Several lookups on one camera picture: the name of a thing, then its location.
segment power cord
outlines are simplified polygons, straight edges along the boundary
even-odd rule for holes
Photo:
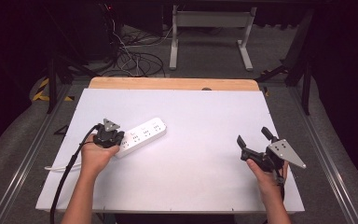
[[[75,152],[75,154],[72,156],[71,160],[69,161],[68,165],[66,166],[66,169],[65,169],[65,172],[63,173],[62,175],[62,178],[60,180],[60,184],[59,186],[57,187],[57,191],[56,191],[56,194],[54,196],[54,201],[53,201],[53,204],[51,206],[51,209],[50,209],[50,224],[54,224],[54,215],[55,215],[55,210],[56,210],[56,207],[57,207],[57,202],[58,202],[58,199],[60,198],[60,194],[61,194],[61,190],[62,190],[62,187],[63,187],[63,183],[65,183],[65,180],[66,180],[66,177],[68,176],[69,172],[71,171],[72,167],[74,166],[75,164],[75,161],[77,159],[77,156],[81,150],[81,148],[87,144],[86,143],[86,140],[87,138],[89,137],[89,135],[96,129],[98,129],[99,126],[98,125],[95,125],[94,127],[92,127],[89,132],[86,134],[86,136],[84,137],[83,141],[79,144],[79,147],[77,149],[77,151]]]
[[[80,166],[80,165],[81,165],[81,162],[77,162],[72,166],[72,168]],[[48,170],[48,171],[62,171],[65,169],[66,169],[66,166],[58,166],[58,167],[45,166],[45,170]]]

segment power outlet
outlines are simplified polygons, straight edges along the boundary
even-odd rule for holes
[[[116,153],[115,157],[122,158],[160,138],[166,132],[167,126],[159,118],[151,119],[136,128],[126,131],[123,140],[121,140],[120,151]]]

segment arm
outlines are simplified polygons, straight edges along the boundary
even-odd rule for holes
[[[258,165],[250,159],[247,160],[246,163],[257,178],[261,198],[267,210],[268,224],[291,223],[283,205],[281,189],[277,186],[273,175],[271,173],[263,172],[260,167],[258,167]],[[287,166],[288,163],[285,162],[283,166],[283,176],[287,175]]]
[[[81,149],[82,164],[71,201],[68,204],[62,223],[91,223],[92,195],[98,174],[118,152],[118,146],[98,147],[92,143],[90,135]]]

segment white tabletop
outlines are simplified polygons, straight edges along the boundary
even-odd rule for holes
[[[122,131],[160,118],[167,133],[110,161],[95,185],[95,212],[265,211],[255,176],[240,160],[236,142],[240,134],[248,148],[265,151],[269,141],[262,127],[277,135],[261,91],[85,89],[53,166],[66,165],[88,130],[105,118],[120,124]],[[50,209],[62,173],[48,174],[36,209]],[[78,168],[68,175],[58,210],[69,203],[78,175]],[[285,191],[286,210],[304,211],[290,170]]]

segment metal frame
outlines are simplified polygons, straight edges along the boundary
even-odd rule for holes
[[[246,44],[251,33],[255,19],[256,7],[250,12],[206,12],[206,11],[178,11],[178,6],[173,6],[172,11],[172,45],[170,69],[175,70],[178,58],[179,41],[177,28],[180,27],[245,27],[242,40],[238,40],[243,63],[247,71],[253,71]]]

